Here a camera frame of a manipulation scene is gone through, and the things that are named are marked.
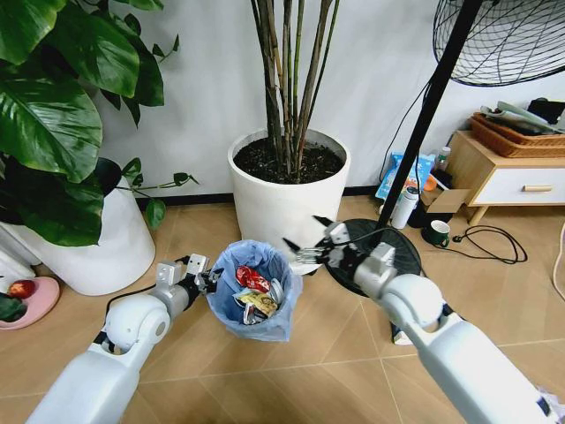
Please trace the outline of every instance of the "black mug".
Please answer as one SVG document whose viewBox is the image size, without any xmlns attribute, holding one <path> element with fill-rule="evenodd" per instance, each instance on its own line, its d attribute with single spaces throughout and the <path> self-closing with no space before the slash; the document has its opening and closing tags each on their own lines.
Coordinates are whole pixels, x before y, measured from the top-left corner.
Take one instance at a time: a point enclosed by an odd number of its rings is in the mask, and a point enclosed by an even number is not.
<svg viewBox="0 0 565 424">
<path fill-rule="evenodd" d="M 443 221 L 431 221 L 422 230 L 422 237 L 429 244 L 446 248 L 449 244 L 449 225 Z"/>
</svg>

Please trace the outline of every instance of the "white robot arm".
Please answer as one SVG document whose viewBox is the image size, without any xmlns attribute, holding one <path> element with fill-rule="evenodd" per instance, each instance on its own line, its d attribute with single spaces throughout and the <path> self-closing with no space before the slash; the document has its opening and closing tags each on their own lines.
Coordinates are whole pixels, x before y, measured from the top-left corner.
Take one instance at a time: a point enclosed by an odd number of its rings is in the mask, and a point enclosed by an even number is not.
<svg viewBox="0 0 565 424">
<path fill-rule="evenodd" d="M 27 420 L 31 424 L 111 424 L 124 414 L 149 353 L 172 321 L 201 294 L 213 292 L 221 270 L 204 272 L 206 256 L 181 264 L 160 262 L 153 290 L 113 306 L 87 351 L 73 359 Z"/>
<path fill-rule="evenodd" d="M 416 346 L 430 376 L 467 422 L 559 422 L 533 384 L 480 329 L 448 306 L 436 284 L 423 276 L 396 275 L 392 246 L 380 243 L 371 254 L 362 254 L 344 223 L 317 219 L 327 228 L 316 247 L 300 249 L 285 240 L 297 259 L 346 270 Z"/>
<path fill-rule="evenodd" d="M 431 280 L 396 275 L 393 247 L 381 243 L 362 254 L 345 224 L 326 221 L 326 237 L 316 247 L 300 249 L 286 240 L 297 258 L 347 271 L 406 333 L 429 374 L 468 422 L 558 422 L 536 388 L 480 329 L 451 310 Z M 28 423 L 119 422 L 153 346 L 199 294 L 215 290 L 219 274 L 203 273 L 206 267 L 207 258 L 192 255 L 181 280 L 180 265 L 160 263 L 155 288 L 109 310 L 101 333 L 64 369 Z"/>
</svg>

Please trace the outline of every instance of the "trash can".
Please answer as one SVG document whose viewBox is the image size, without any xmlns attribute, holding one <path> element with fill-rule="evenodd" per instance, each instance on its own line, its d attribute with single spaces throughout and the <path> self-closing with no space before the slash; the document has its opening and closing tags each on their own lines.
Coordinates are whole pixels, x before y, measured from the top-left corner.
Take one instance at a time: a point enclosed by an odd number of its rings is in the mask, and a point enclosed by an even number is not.
<svg viewBox="0 0 565 424">
<path fill-rule="evenodd" d="M 263 322 L 243 324 L 243 309 L 237 305 L 233 294 L 243 287 L 236 279 L 237 268 L 245 265 L 257 270 L 268 281 L 276 278 L 284 294 L 275 313 Z M 268 342 L 288 342 L 292 311 L 302 292 L 302 277 L 292 273 L 284 254 L 267 243 L 242 240 L 232 243 L 222 252 L 213 269 L 223 268 L 214 293 L 207 295 L 210 309 L 226 328 L 238 337 Z"/>
</svg>

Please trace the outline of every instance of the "drawer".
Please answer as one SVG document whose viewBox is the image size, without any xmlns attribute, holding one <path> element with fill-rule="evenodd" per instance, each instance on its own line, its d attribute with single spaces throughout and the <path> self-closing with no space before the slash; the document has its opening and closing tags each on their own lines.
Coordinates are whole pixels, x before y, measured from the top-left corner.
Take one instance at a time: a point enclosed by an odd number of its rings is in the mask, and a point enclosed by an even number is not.
<svg viewBox="0 0 565 424">
<path fill-rule="evenodd" d="M 565 203 L 565 168 L 497 169 L 471 205 L 537 203 Z"/>
</svg>

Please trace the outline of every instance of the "wicker basket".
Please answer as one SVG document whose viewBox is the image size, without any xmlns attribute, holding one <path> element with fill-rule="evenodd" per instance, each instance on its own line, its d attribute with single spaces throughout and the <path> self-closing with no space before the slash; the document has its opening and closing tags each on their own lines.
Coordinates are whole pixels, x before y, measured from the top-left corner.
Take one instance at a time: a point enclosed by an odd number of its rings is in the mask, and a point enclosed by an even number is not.
<svg viewBox="0 0 565 424">
<path fill-rule="evenodd" d="M 506 139 L 473 116 L 471 128 L 482 144 L 505 157 L 565 157 L 565 146 L 524 146 Z"/>
<path fill-rule="evenodd" d="M 521 146 L 564 146 L 565 147 L 565 134 L 551 134 L 551 135 L 523 135 L 518 131 L 508 128 L 504 125 L 498 125 L 490 119 L 486 119 L 482 113 L 474 113 L 473 118 L 477 119 L 482 125 L 490 128 L 491 130 L 502 135 L 507 140 L 510 140 Z"/>
</svg>

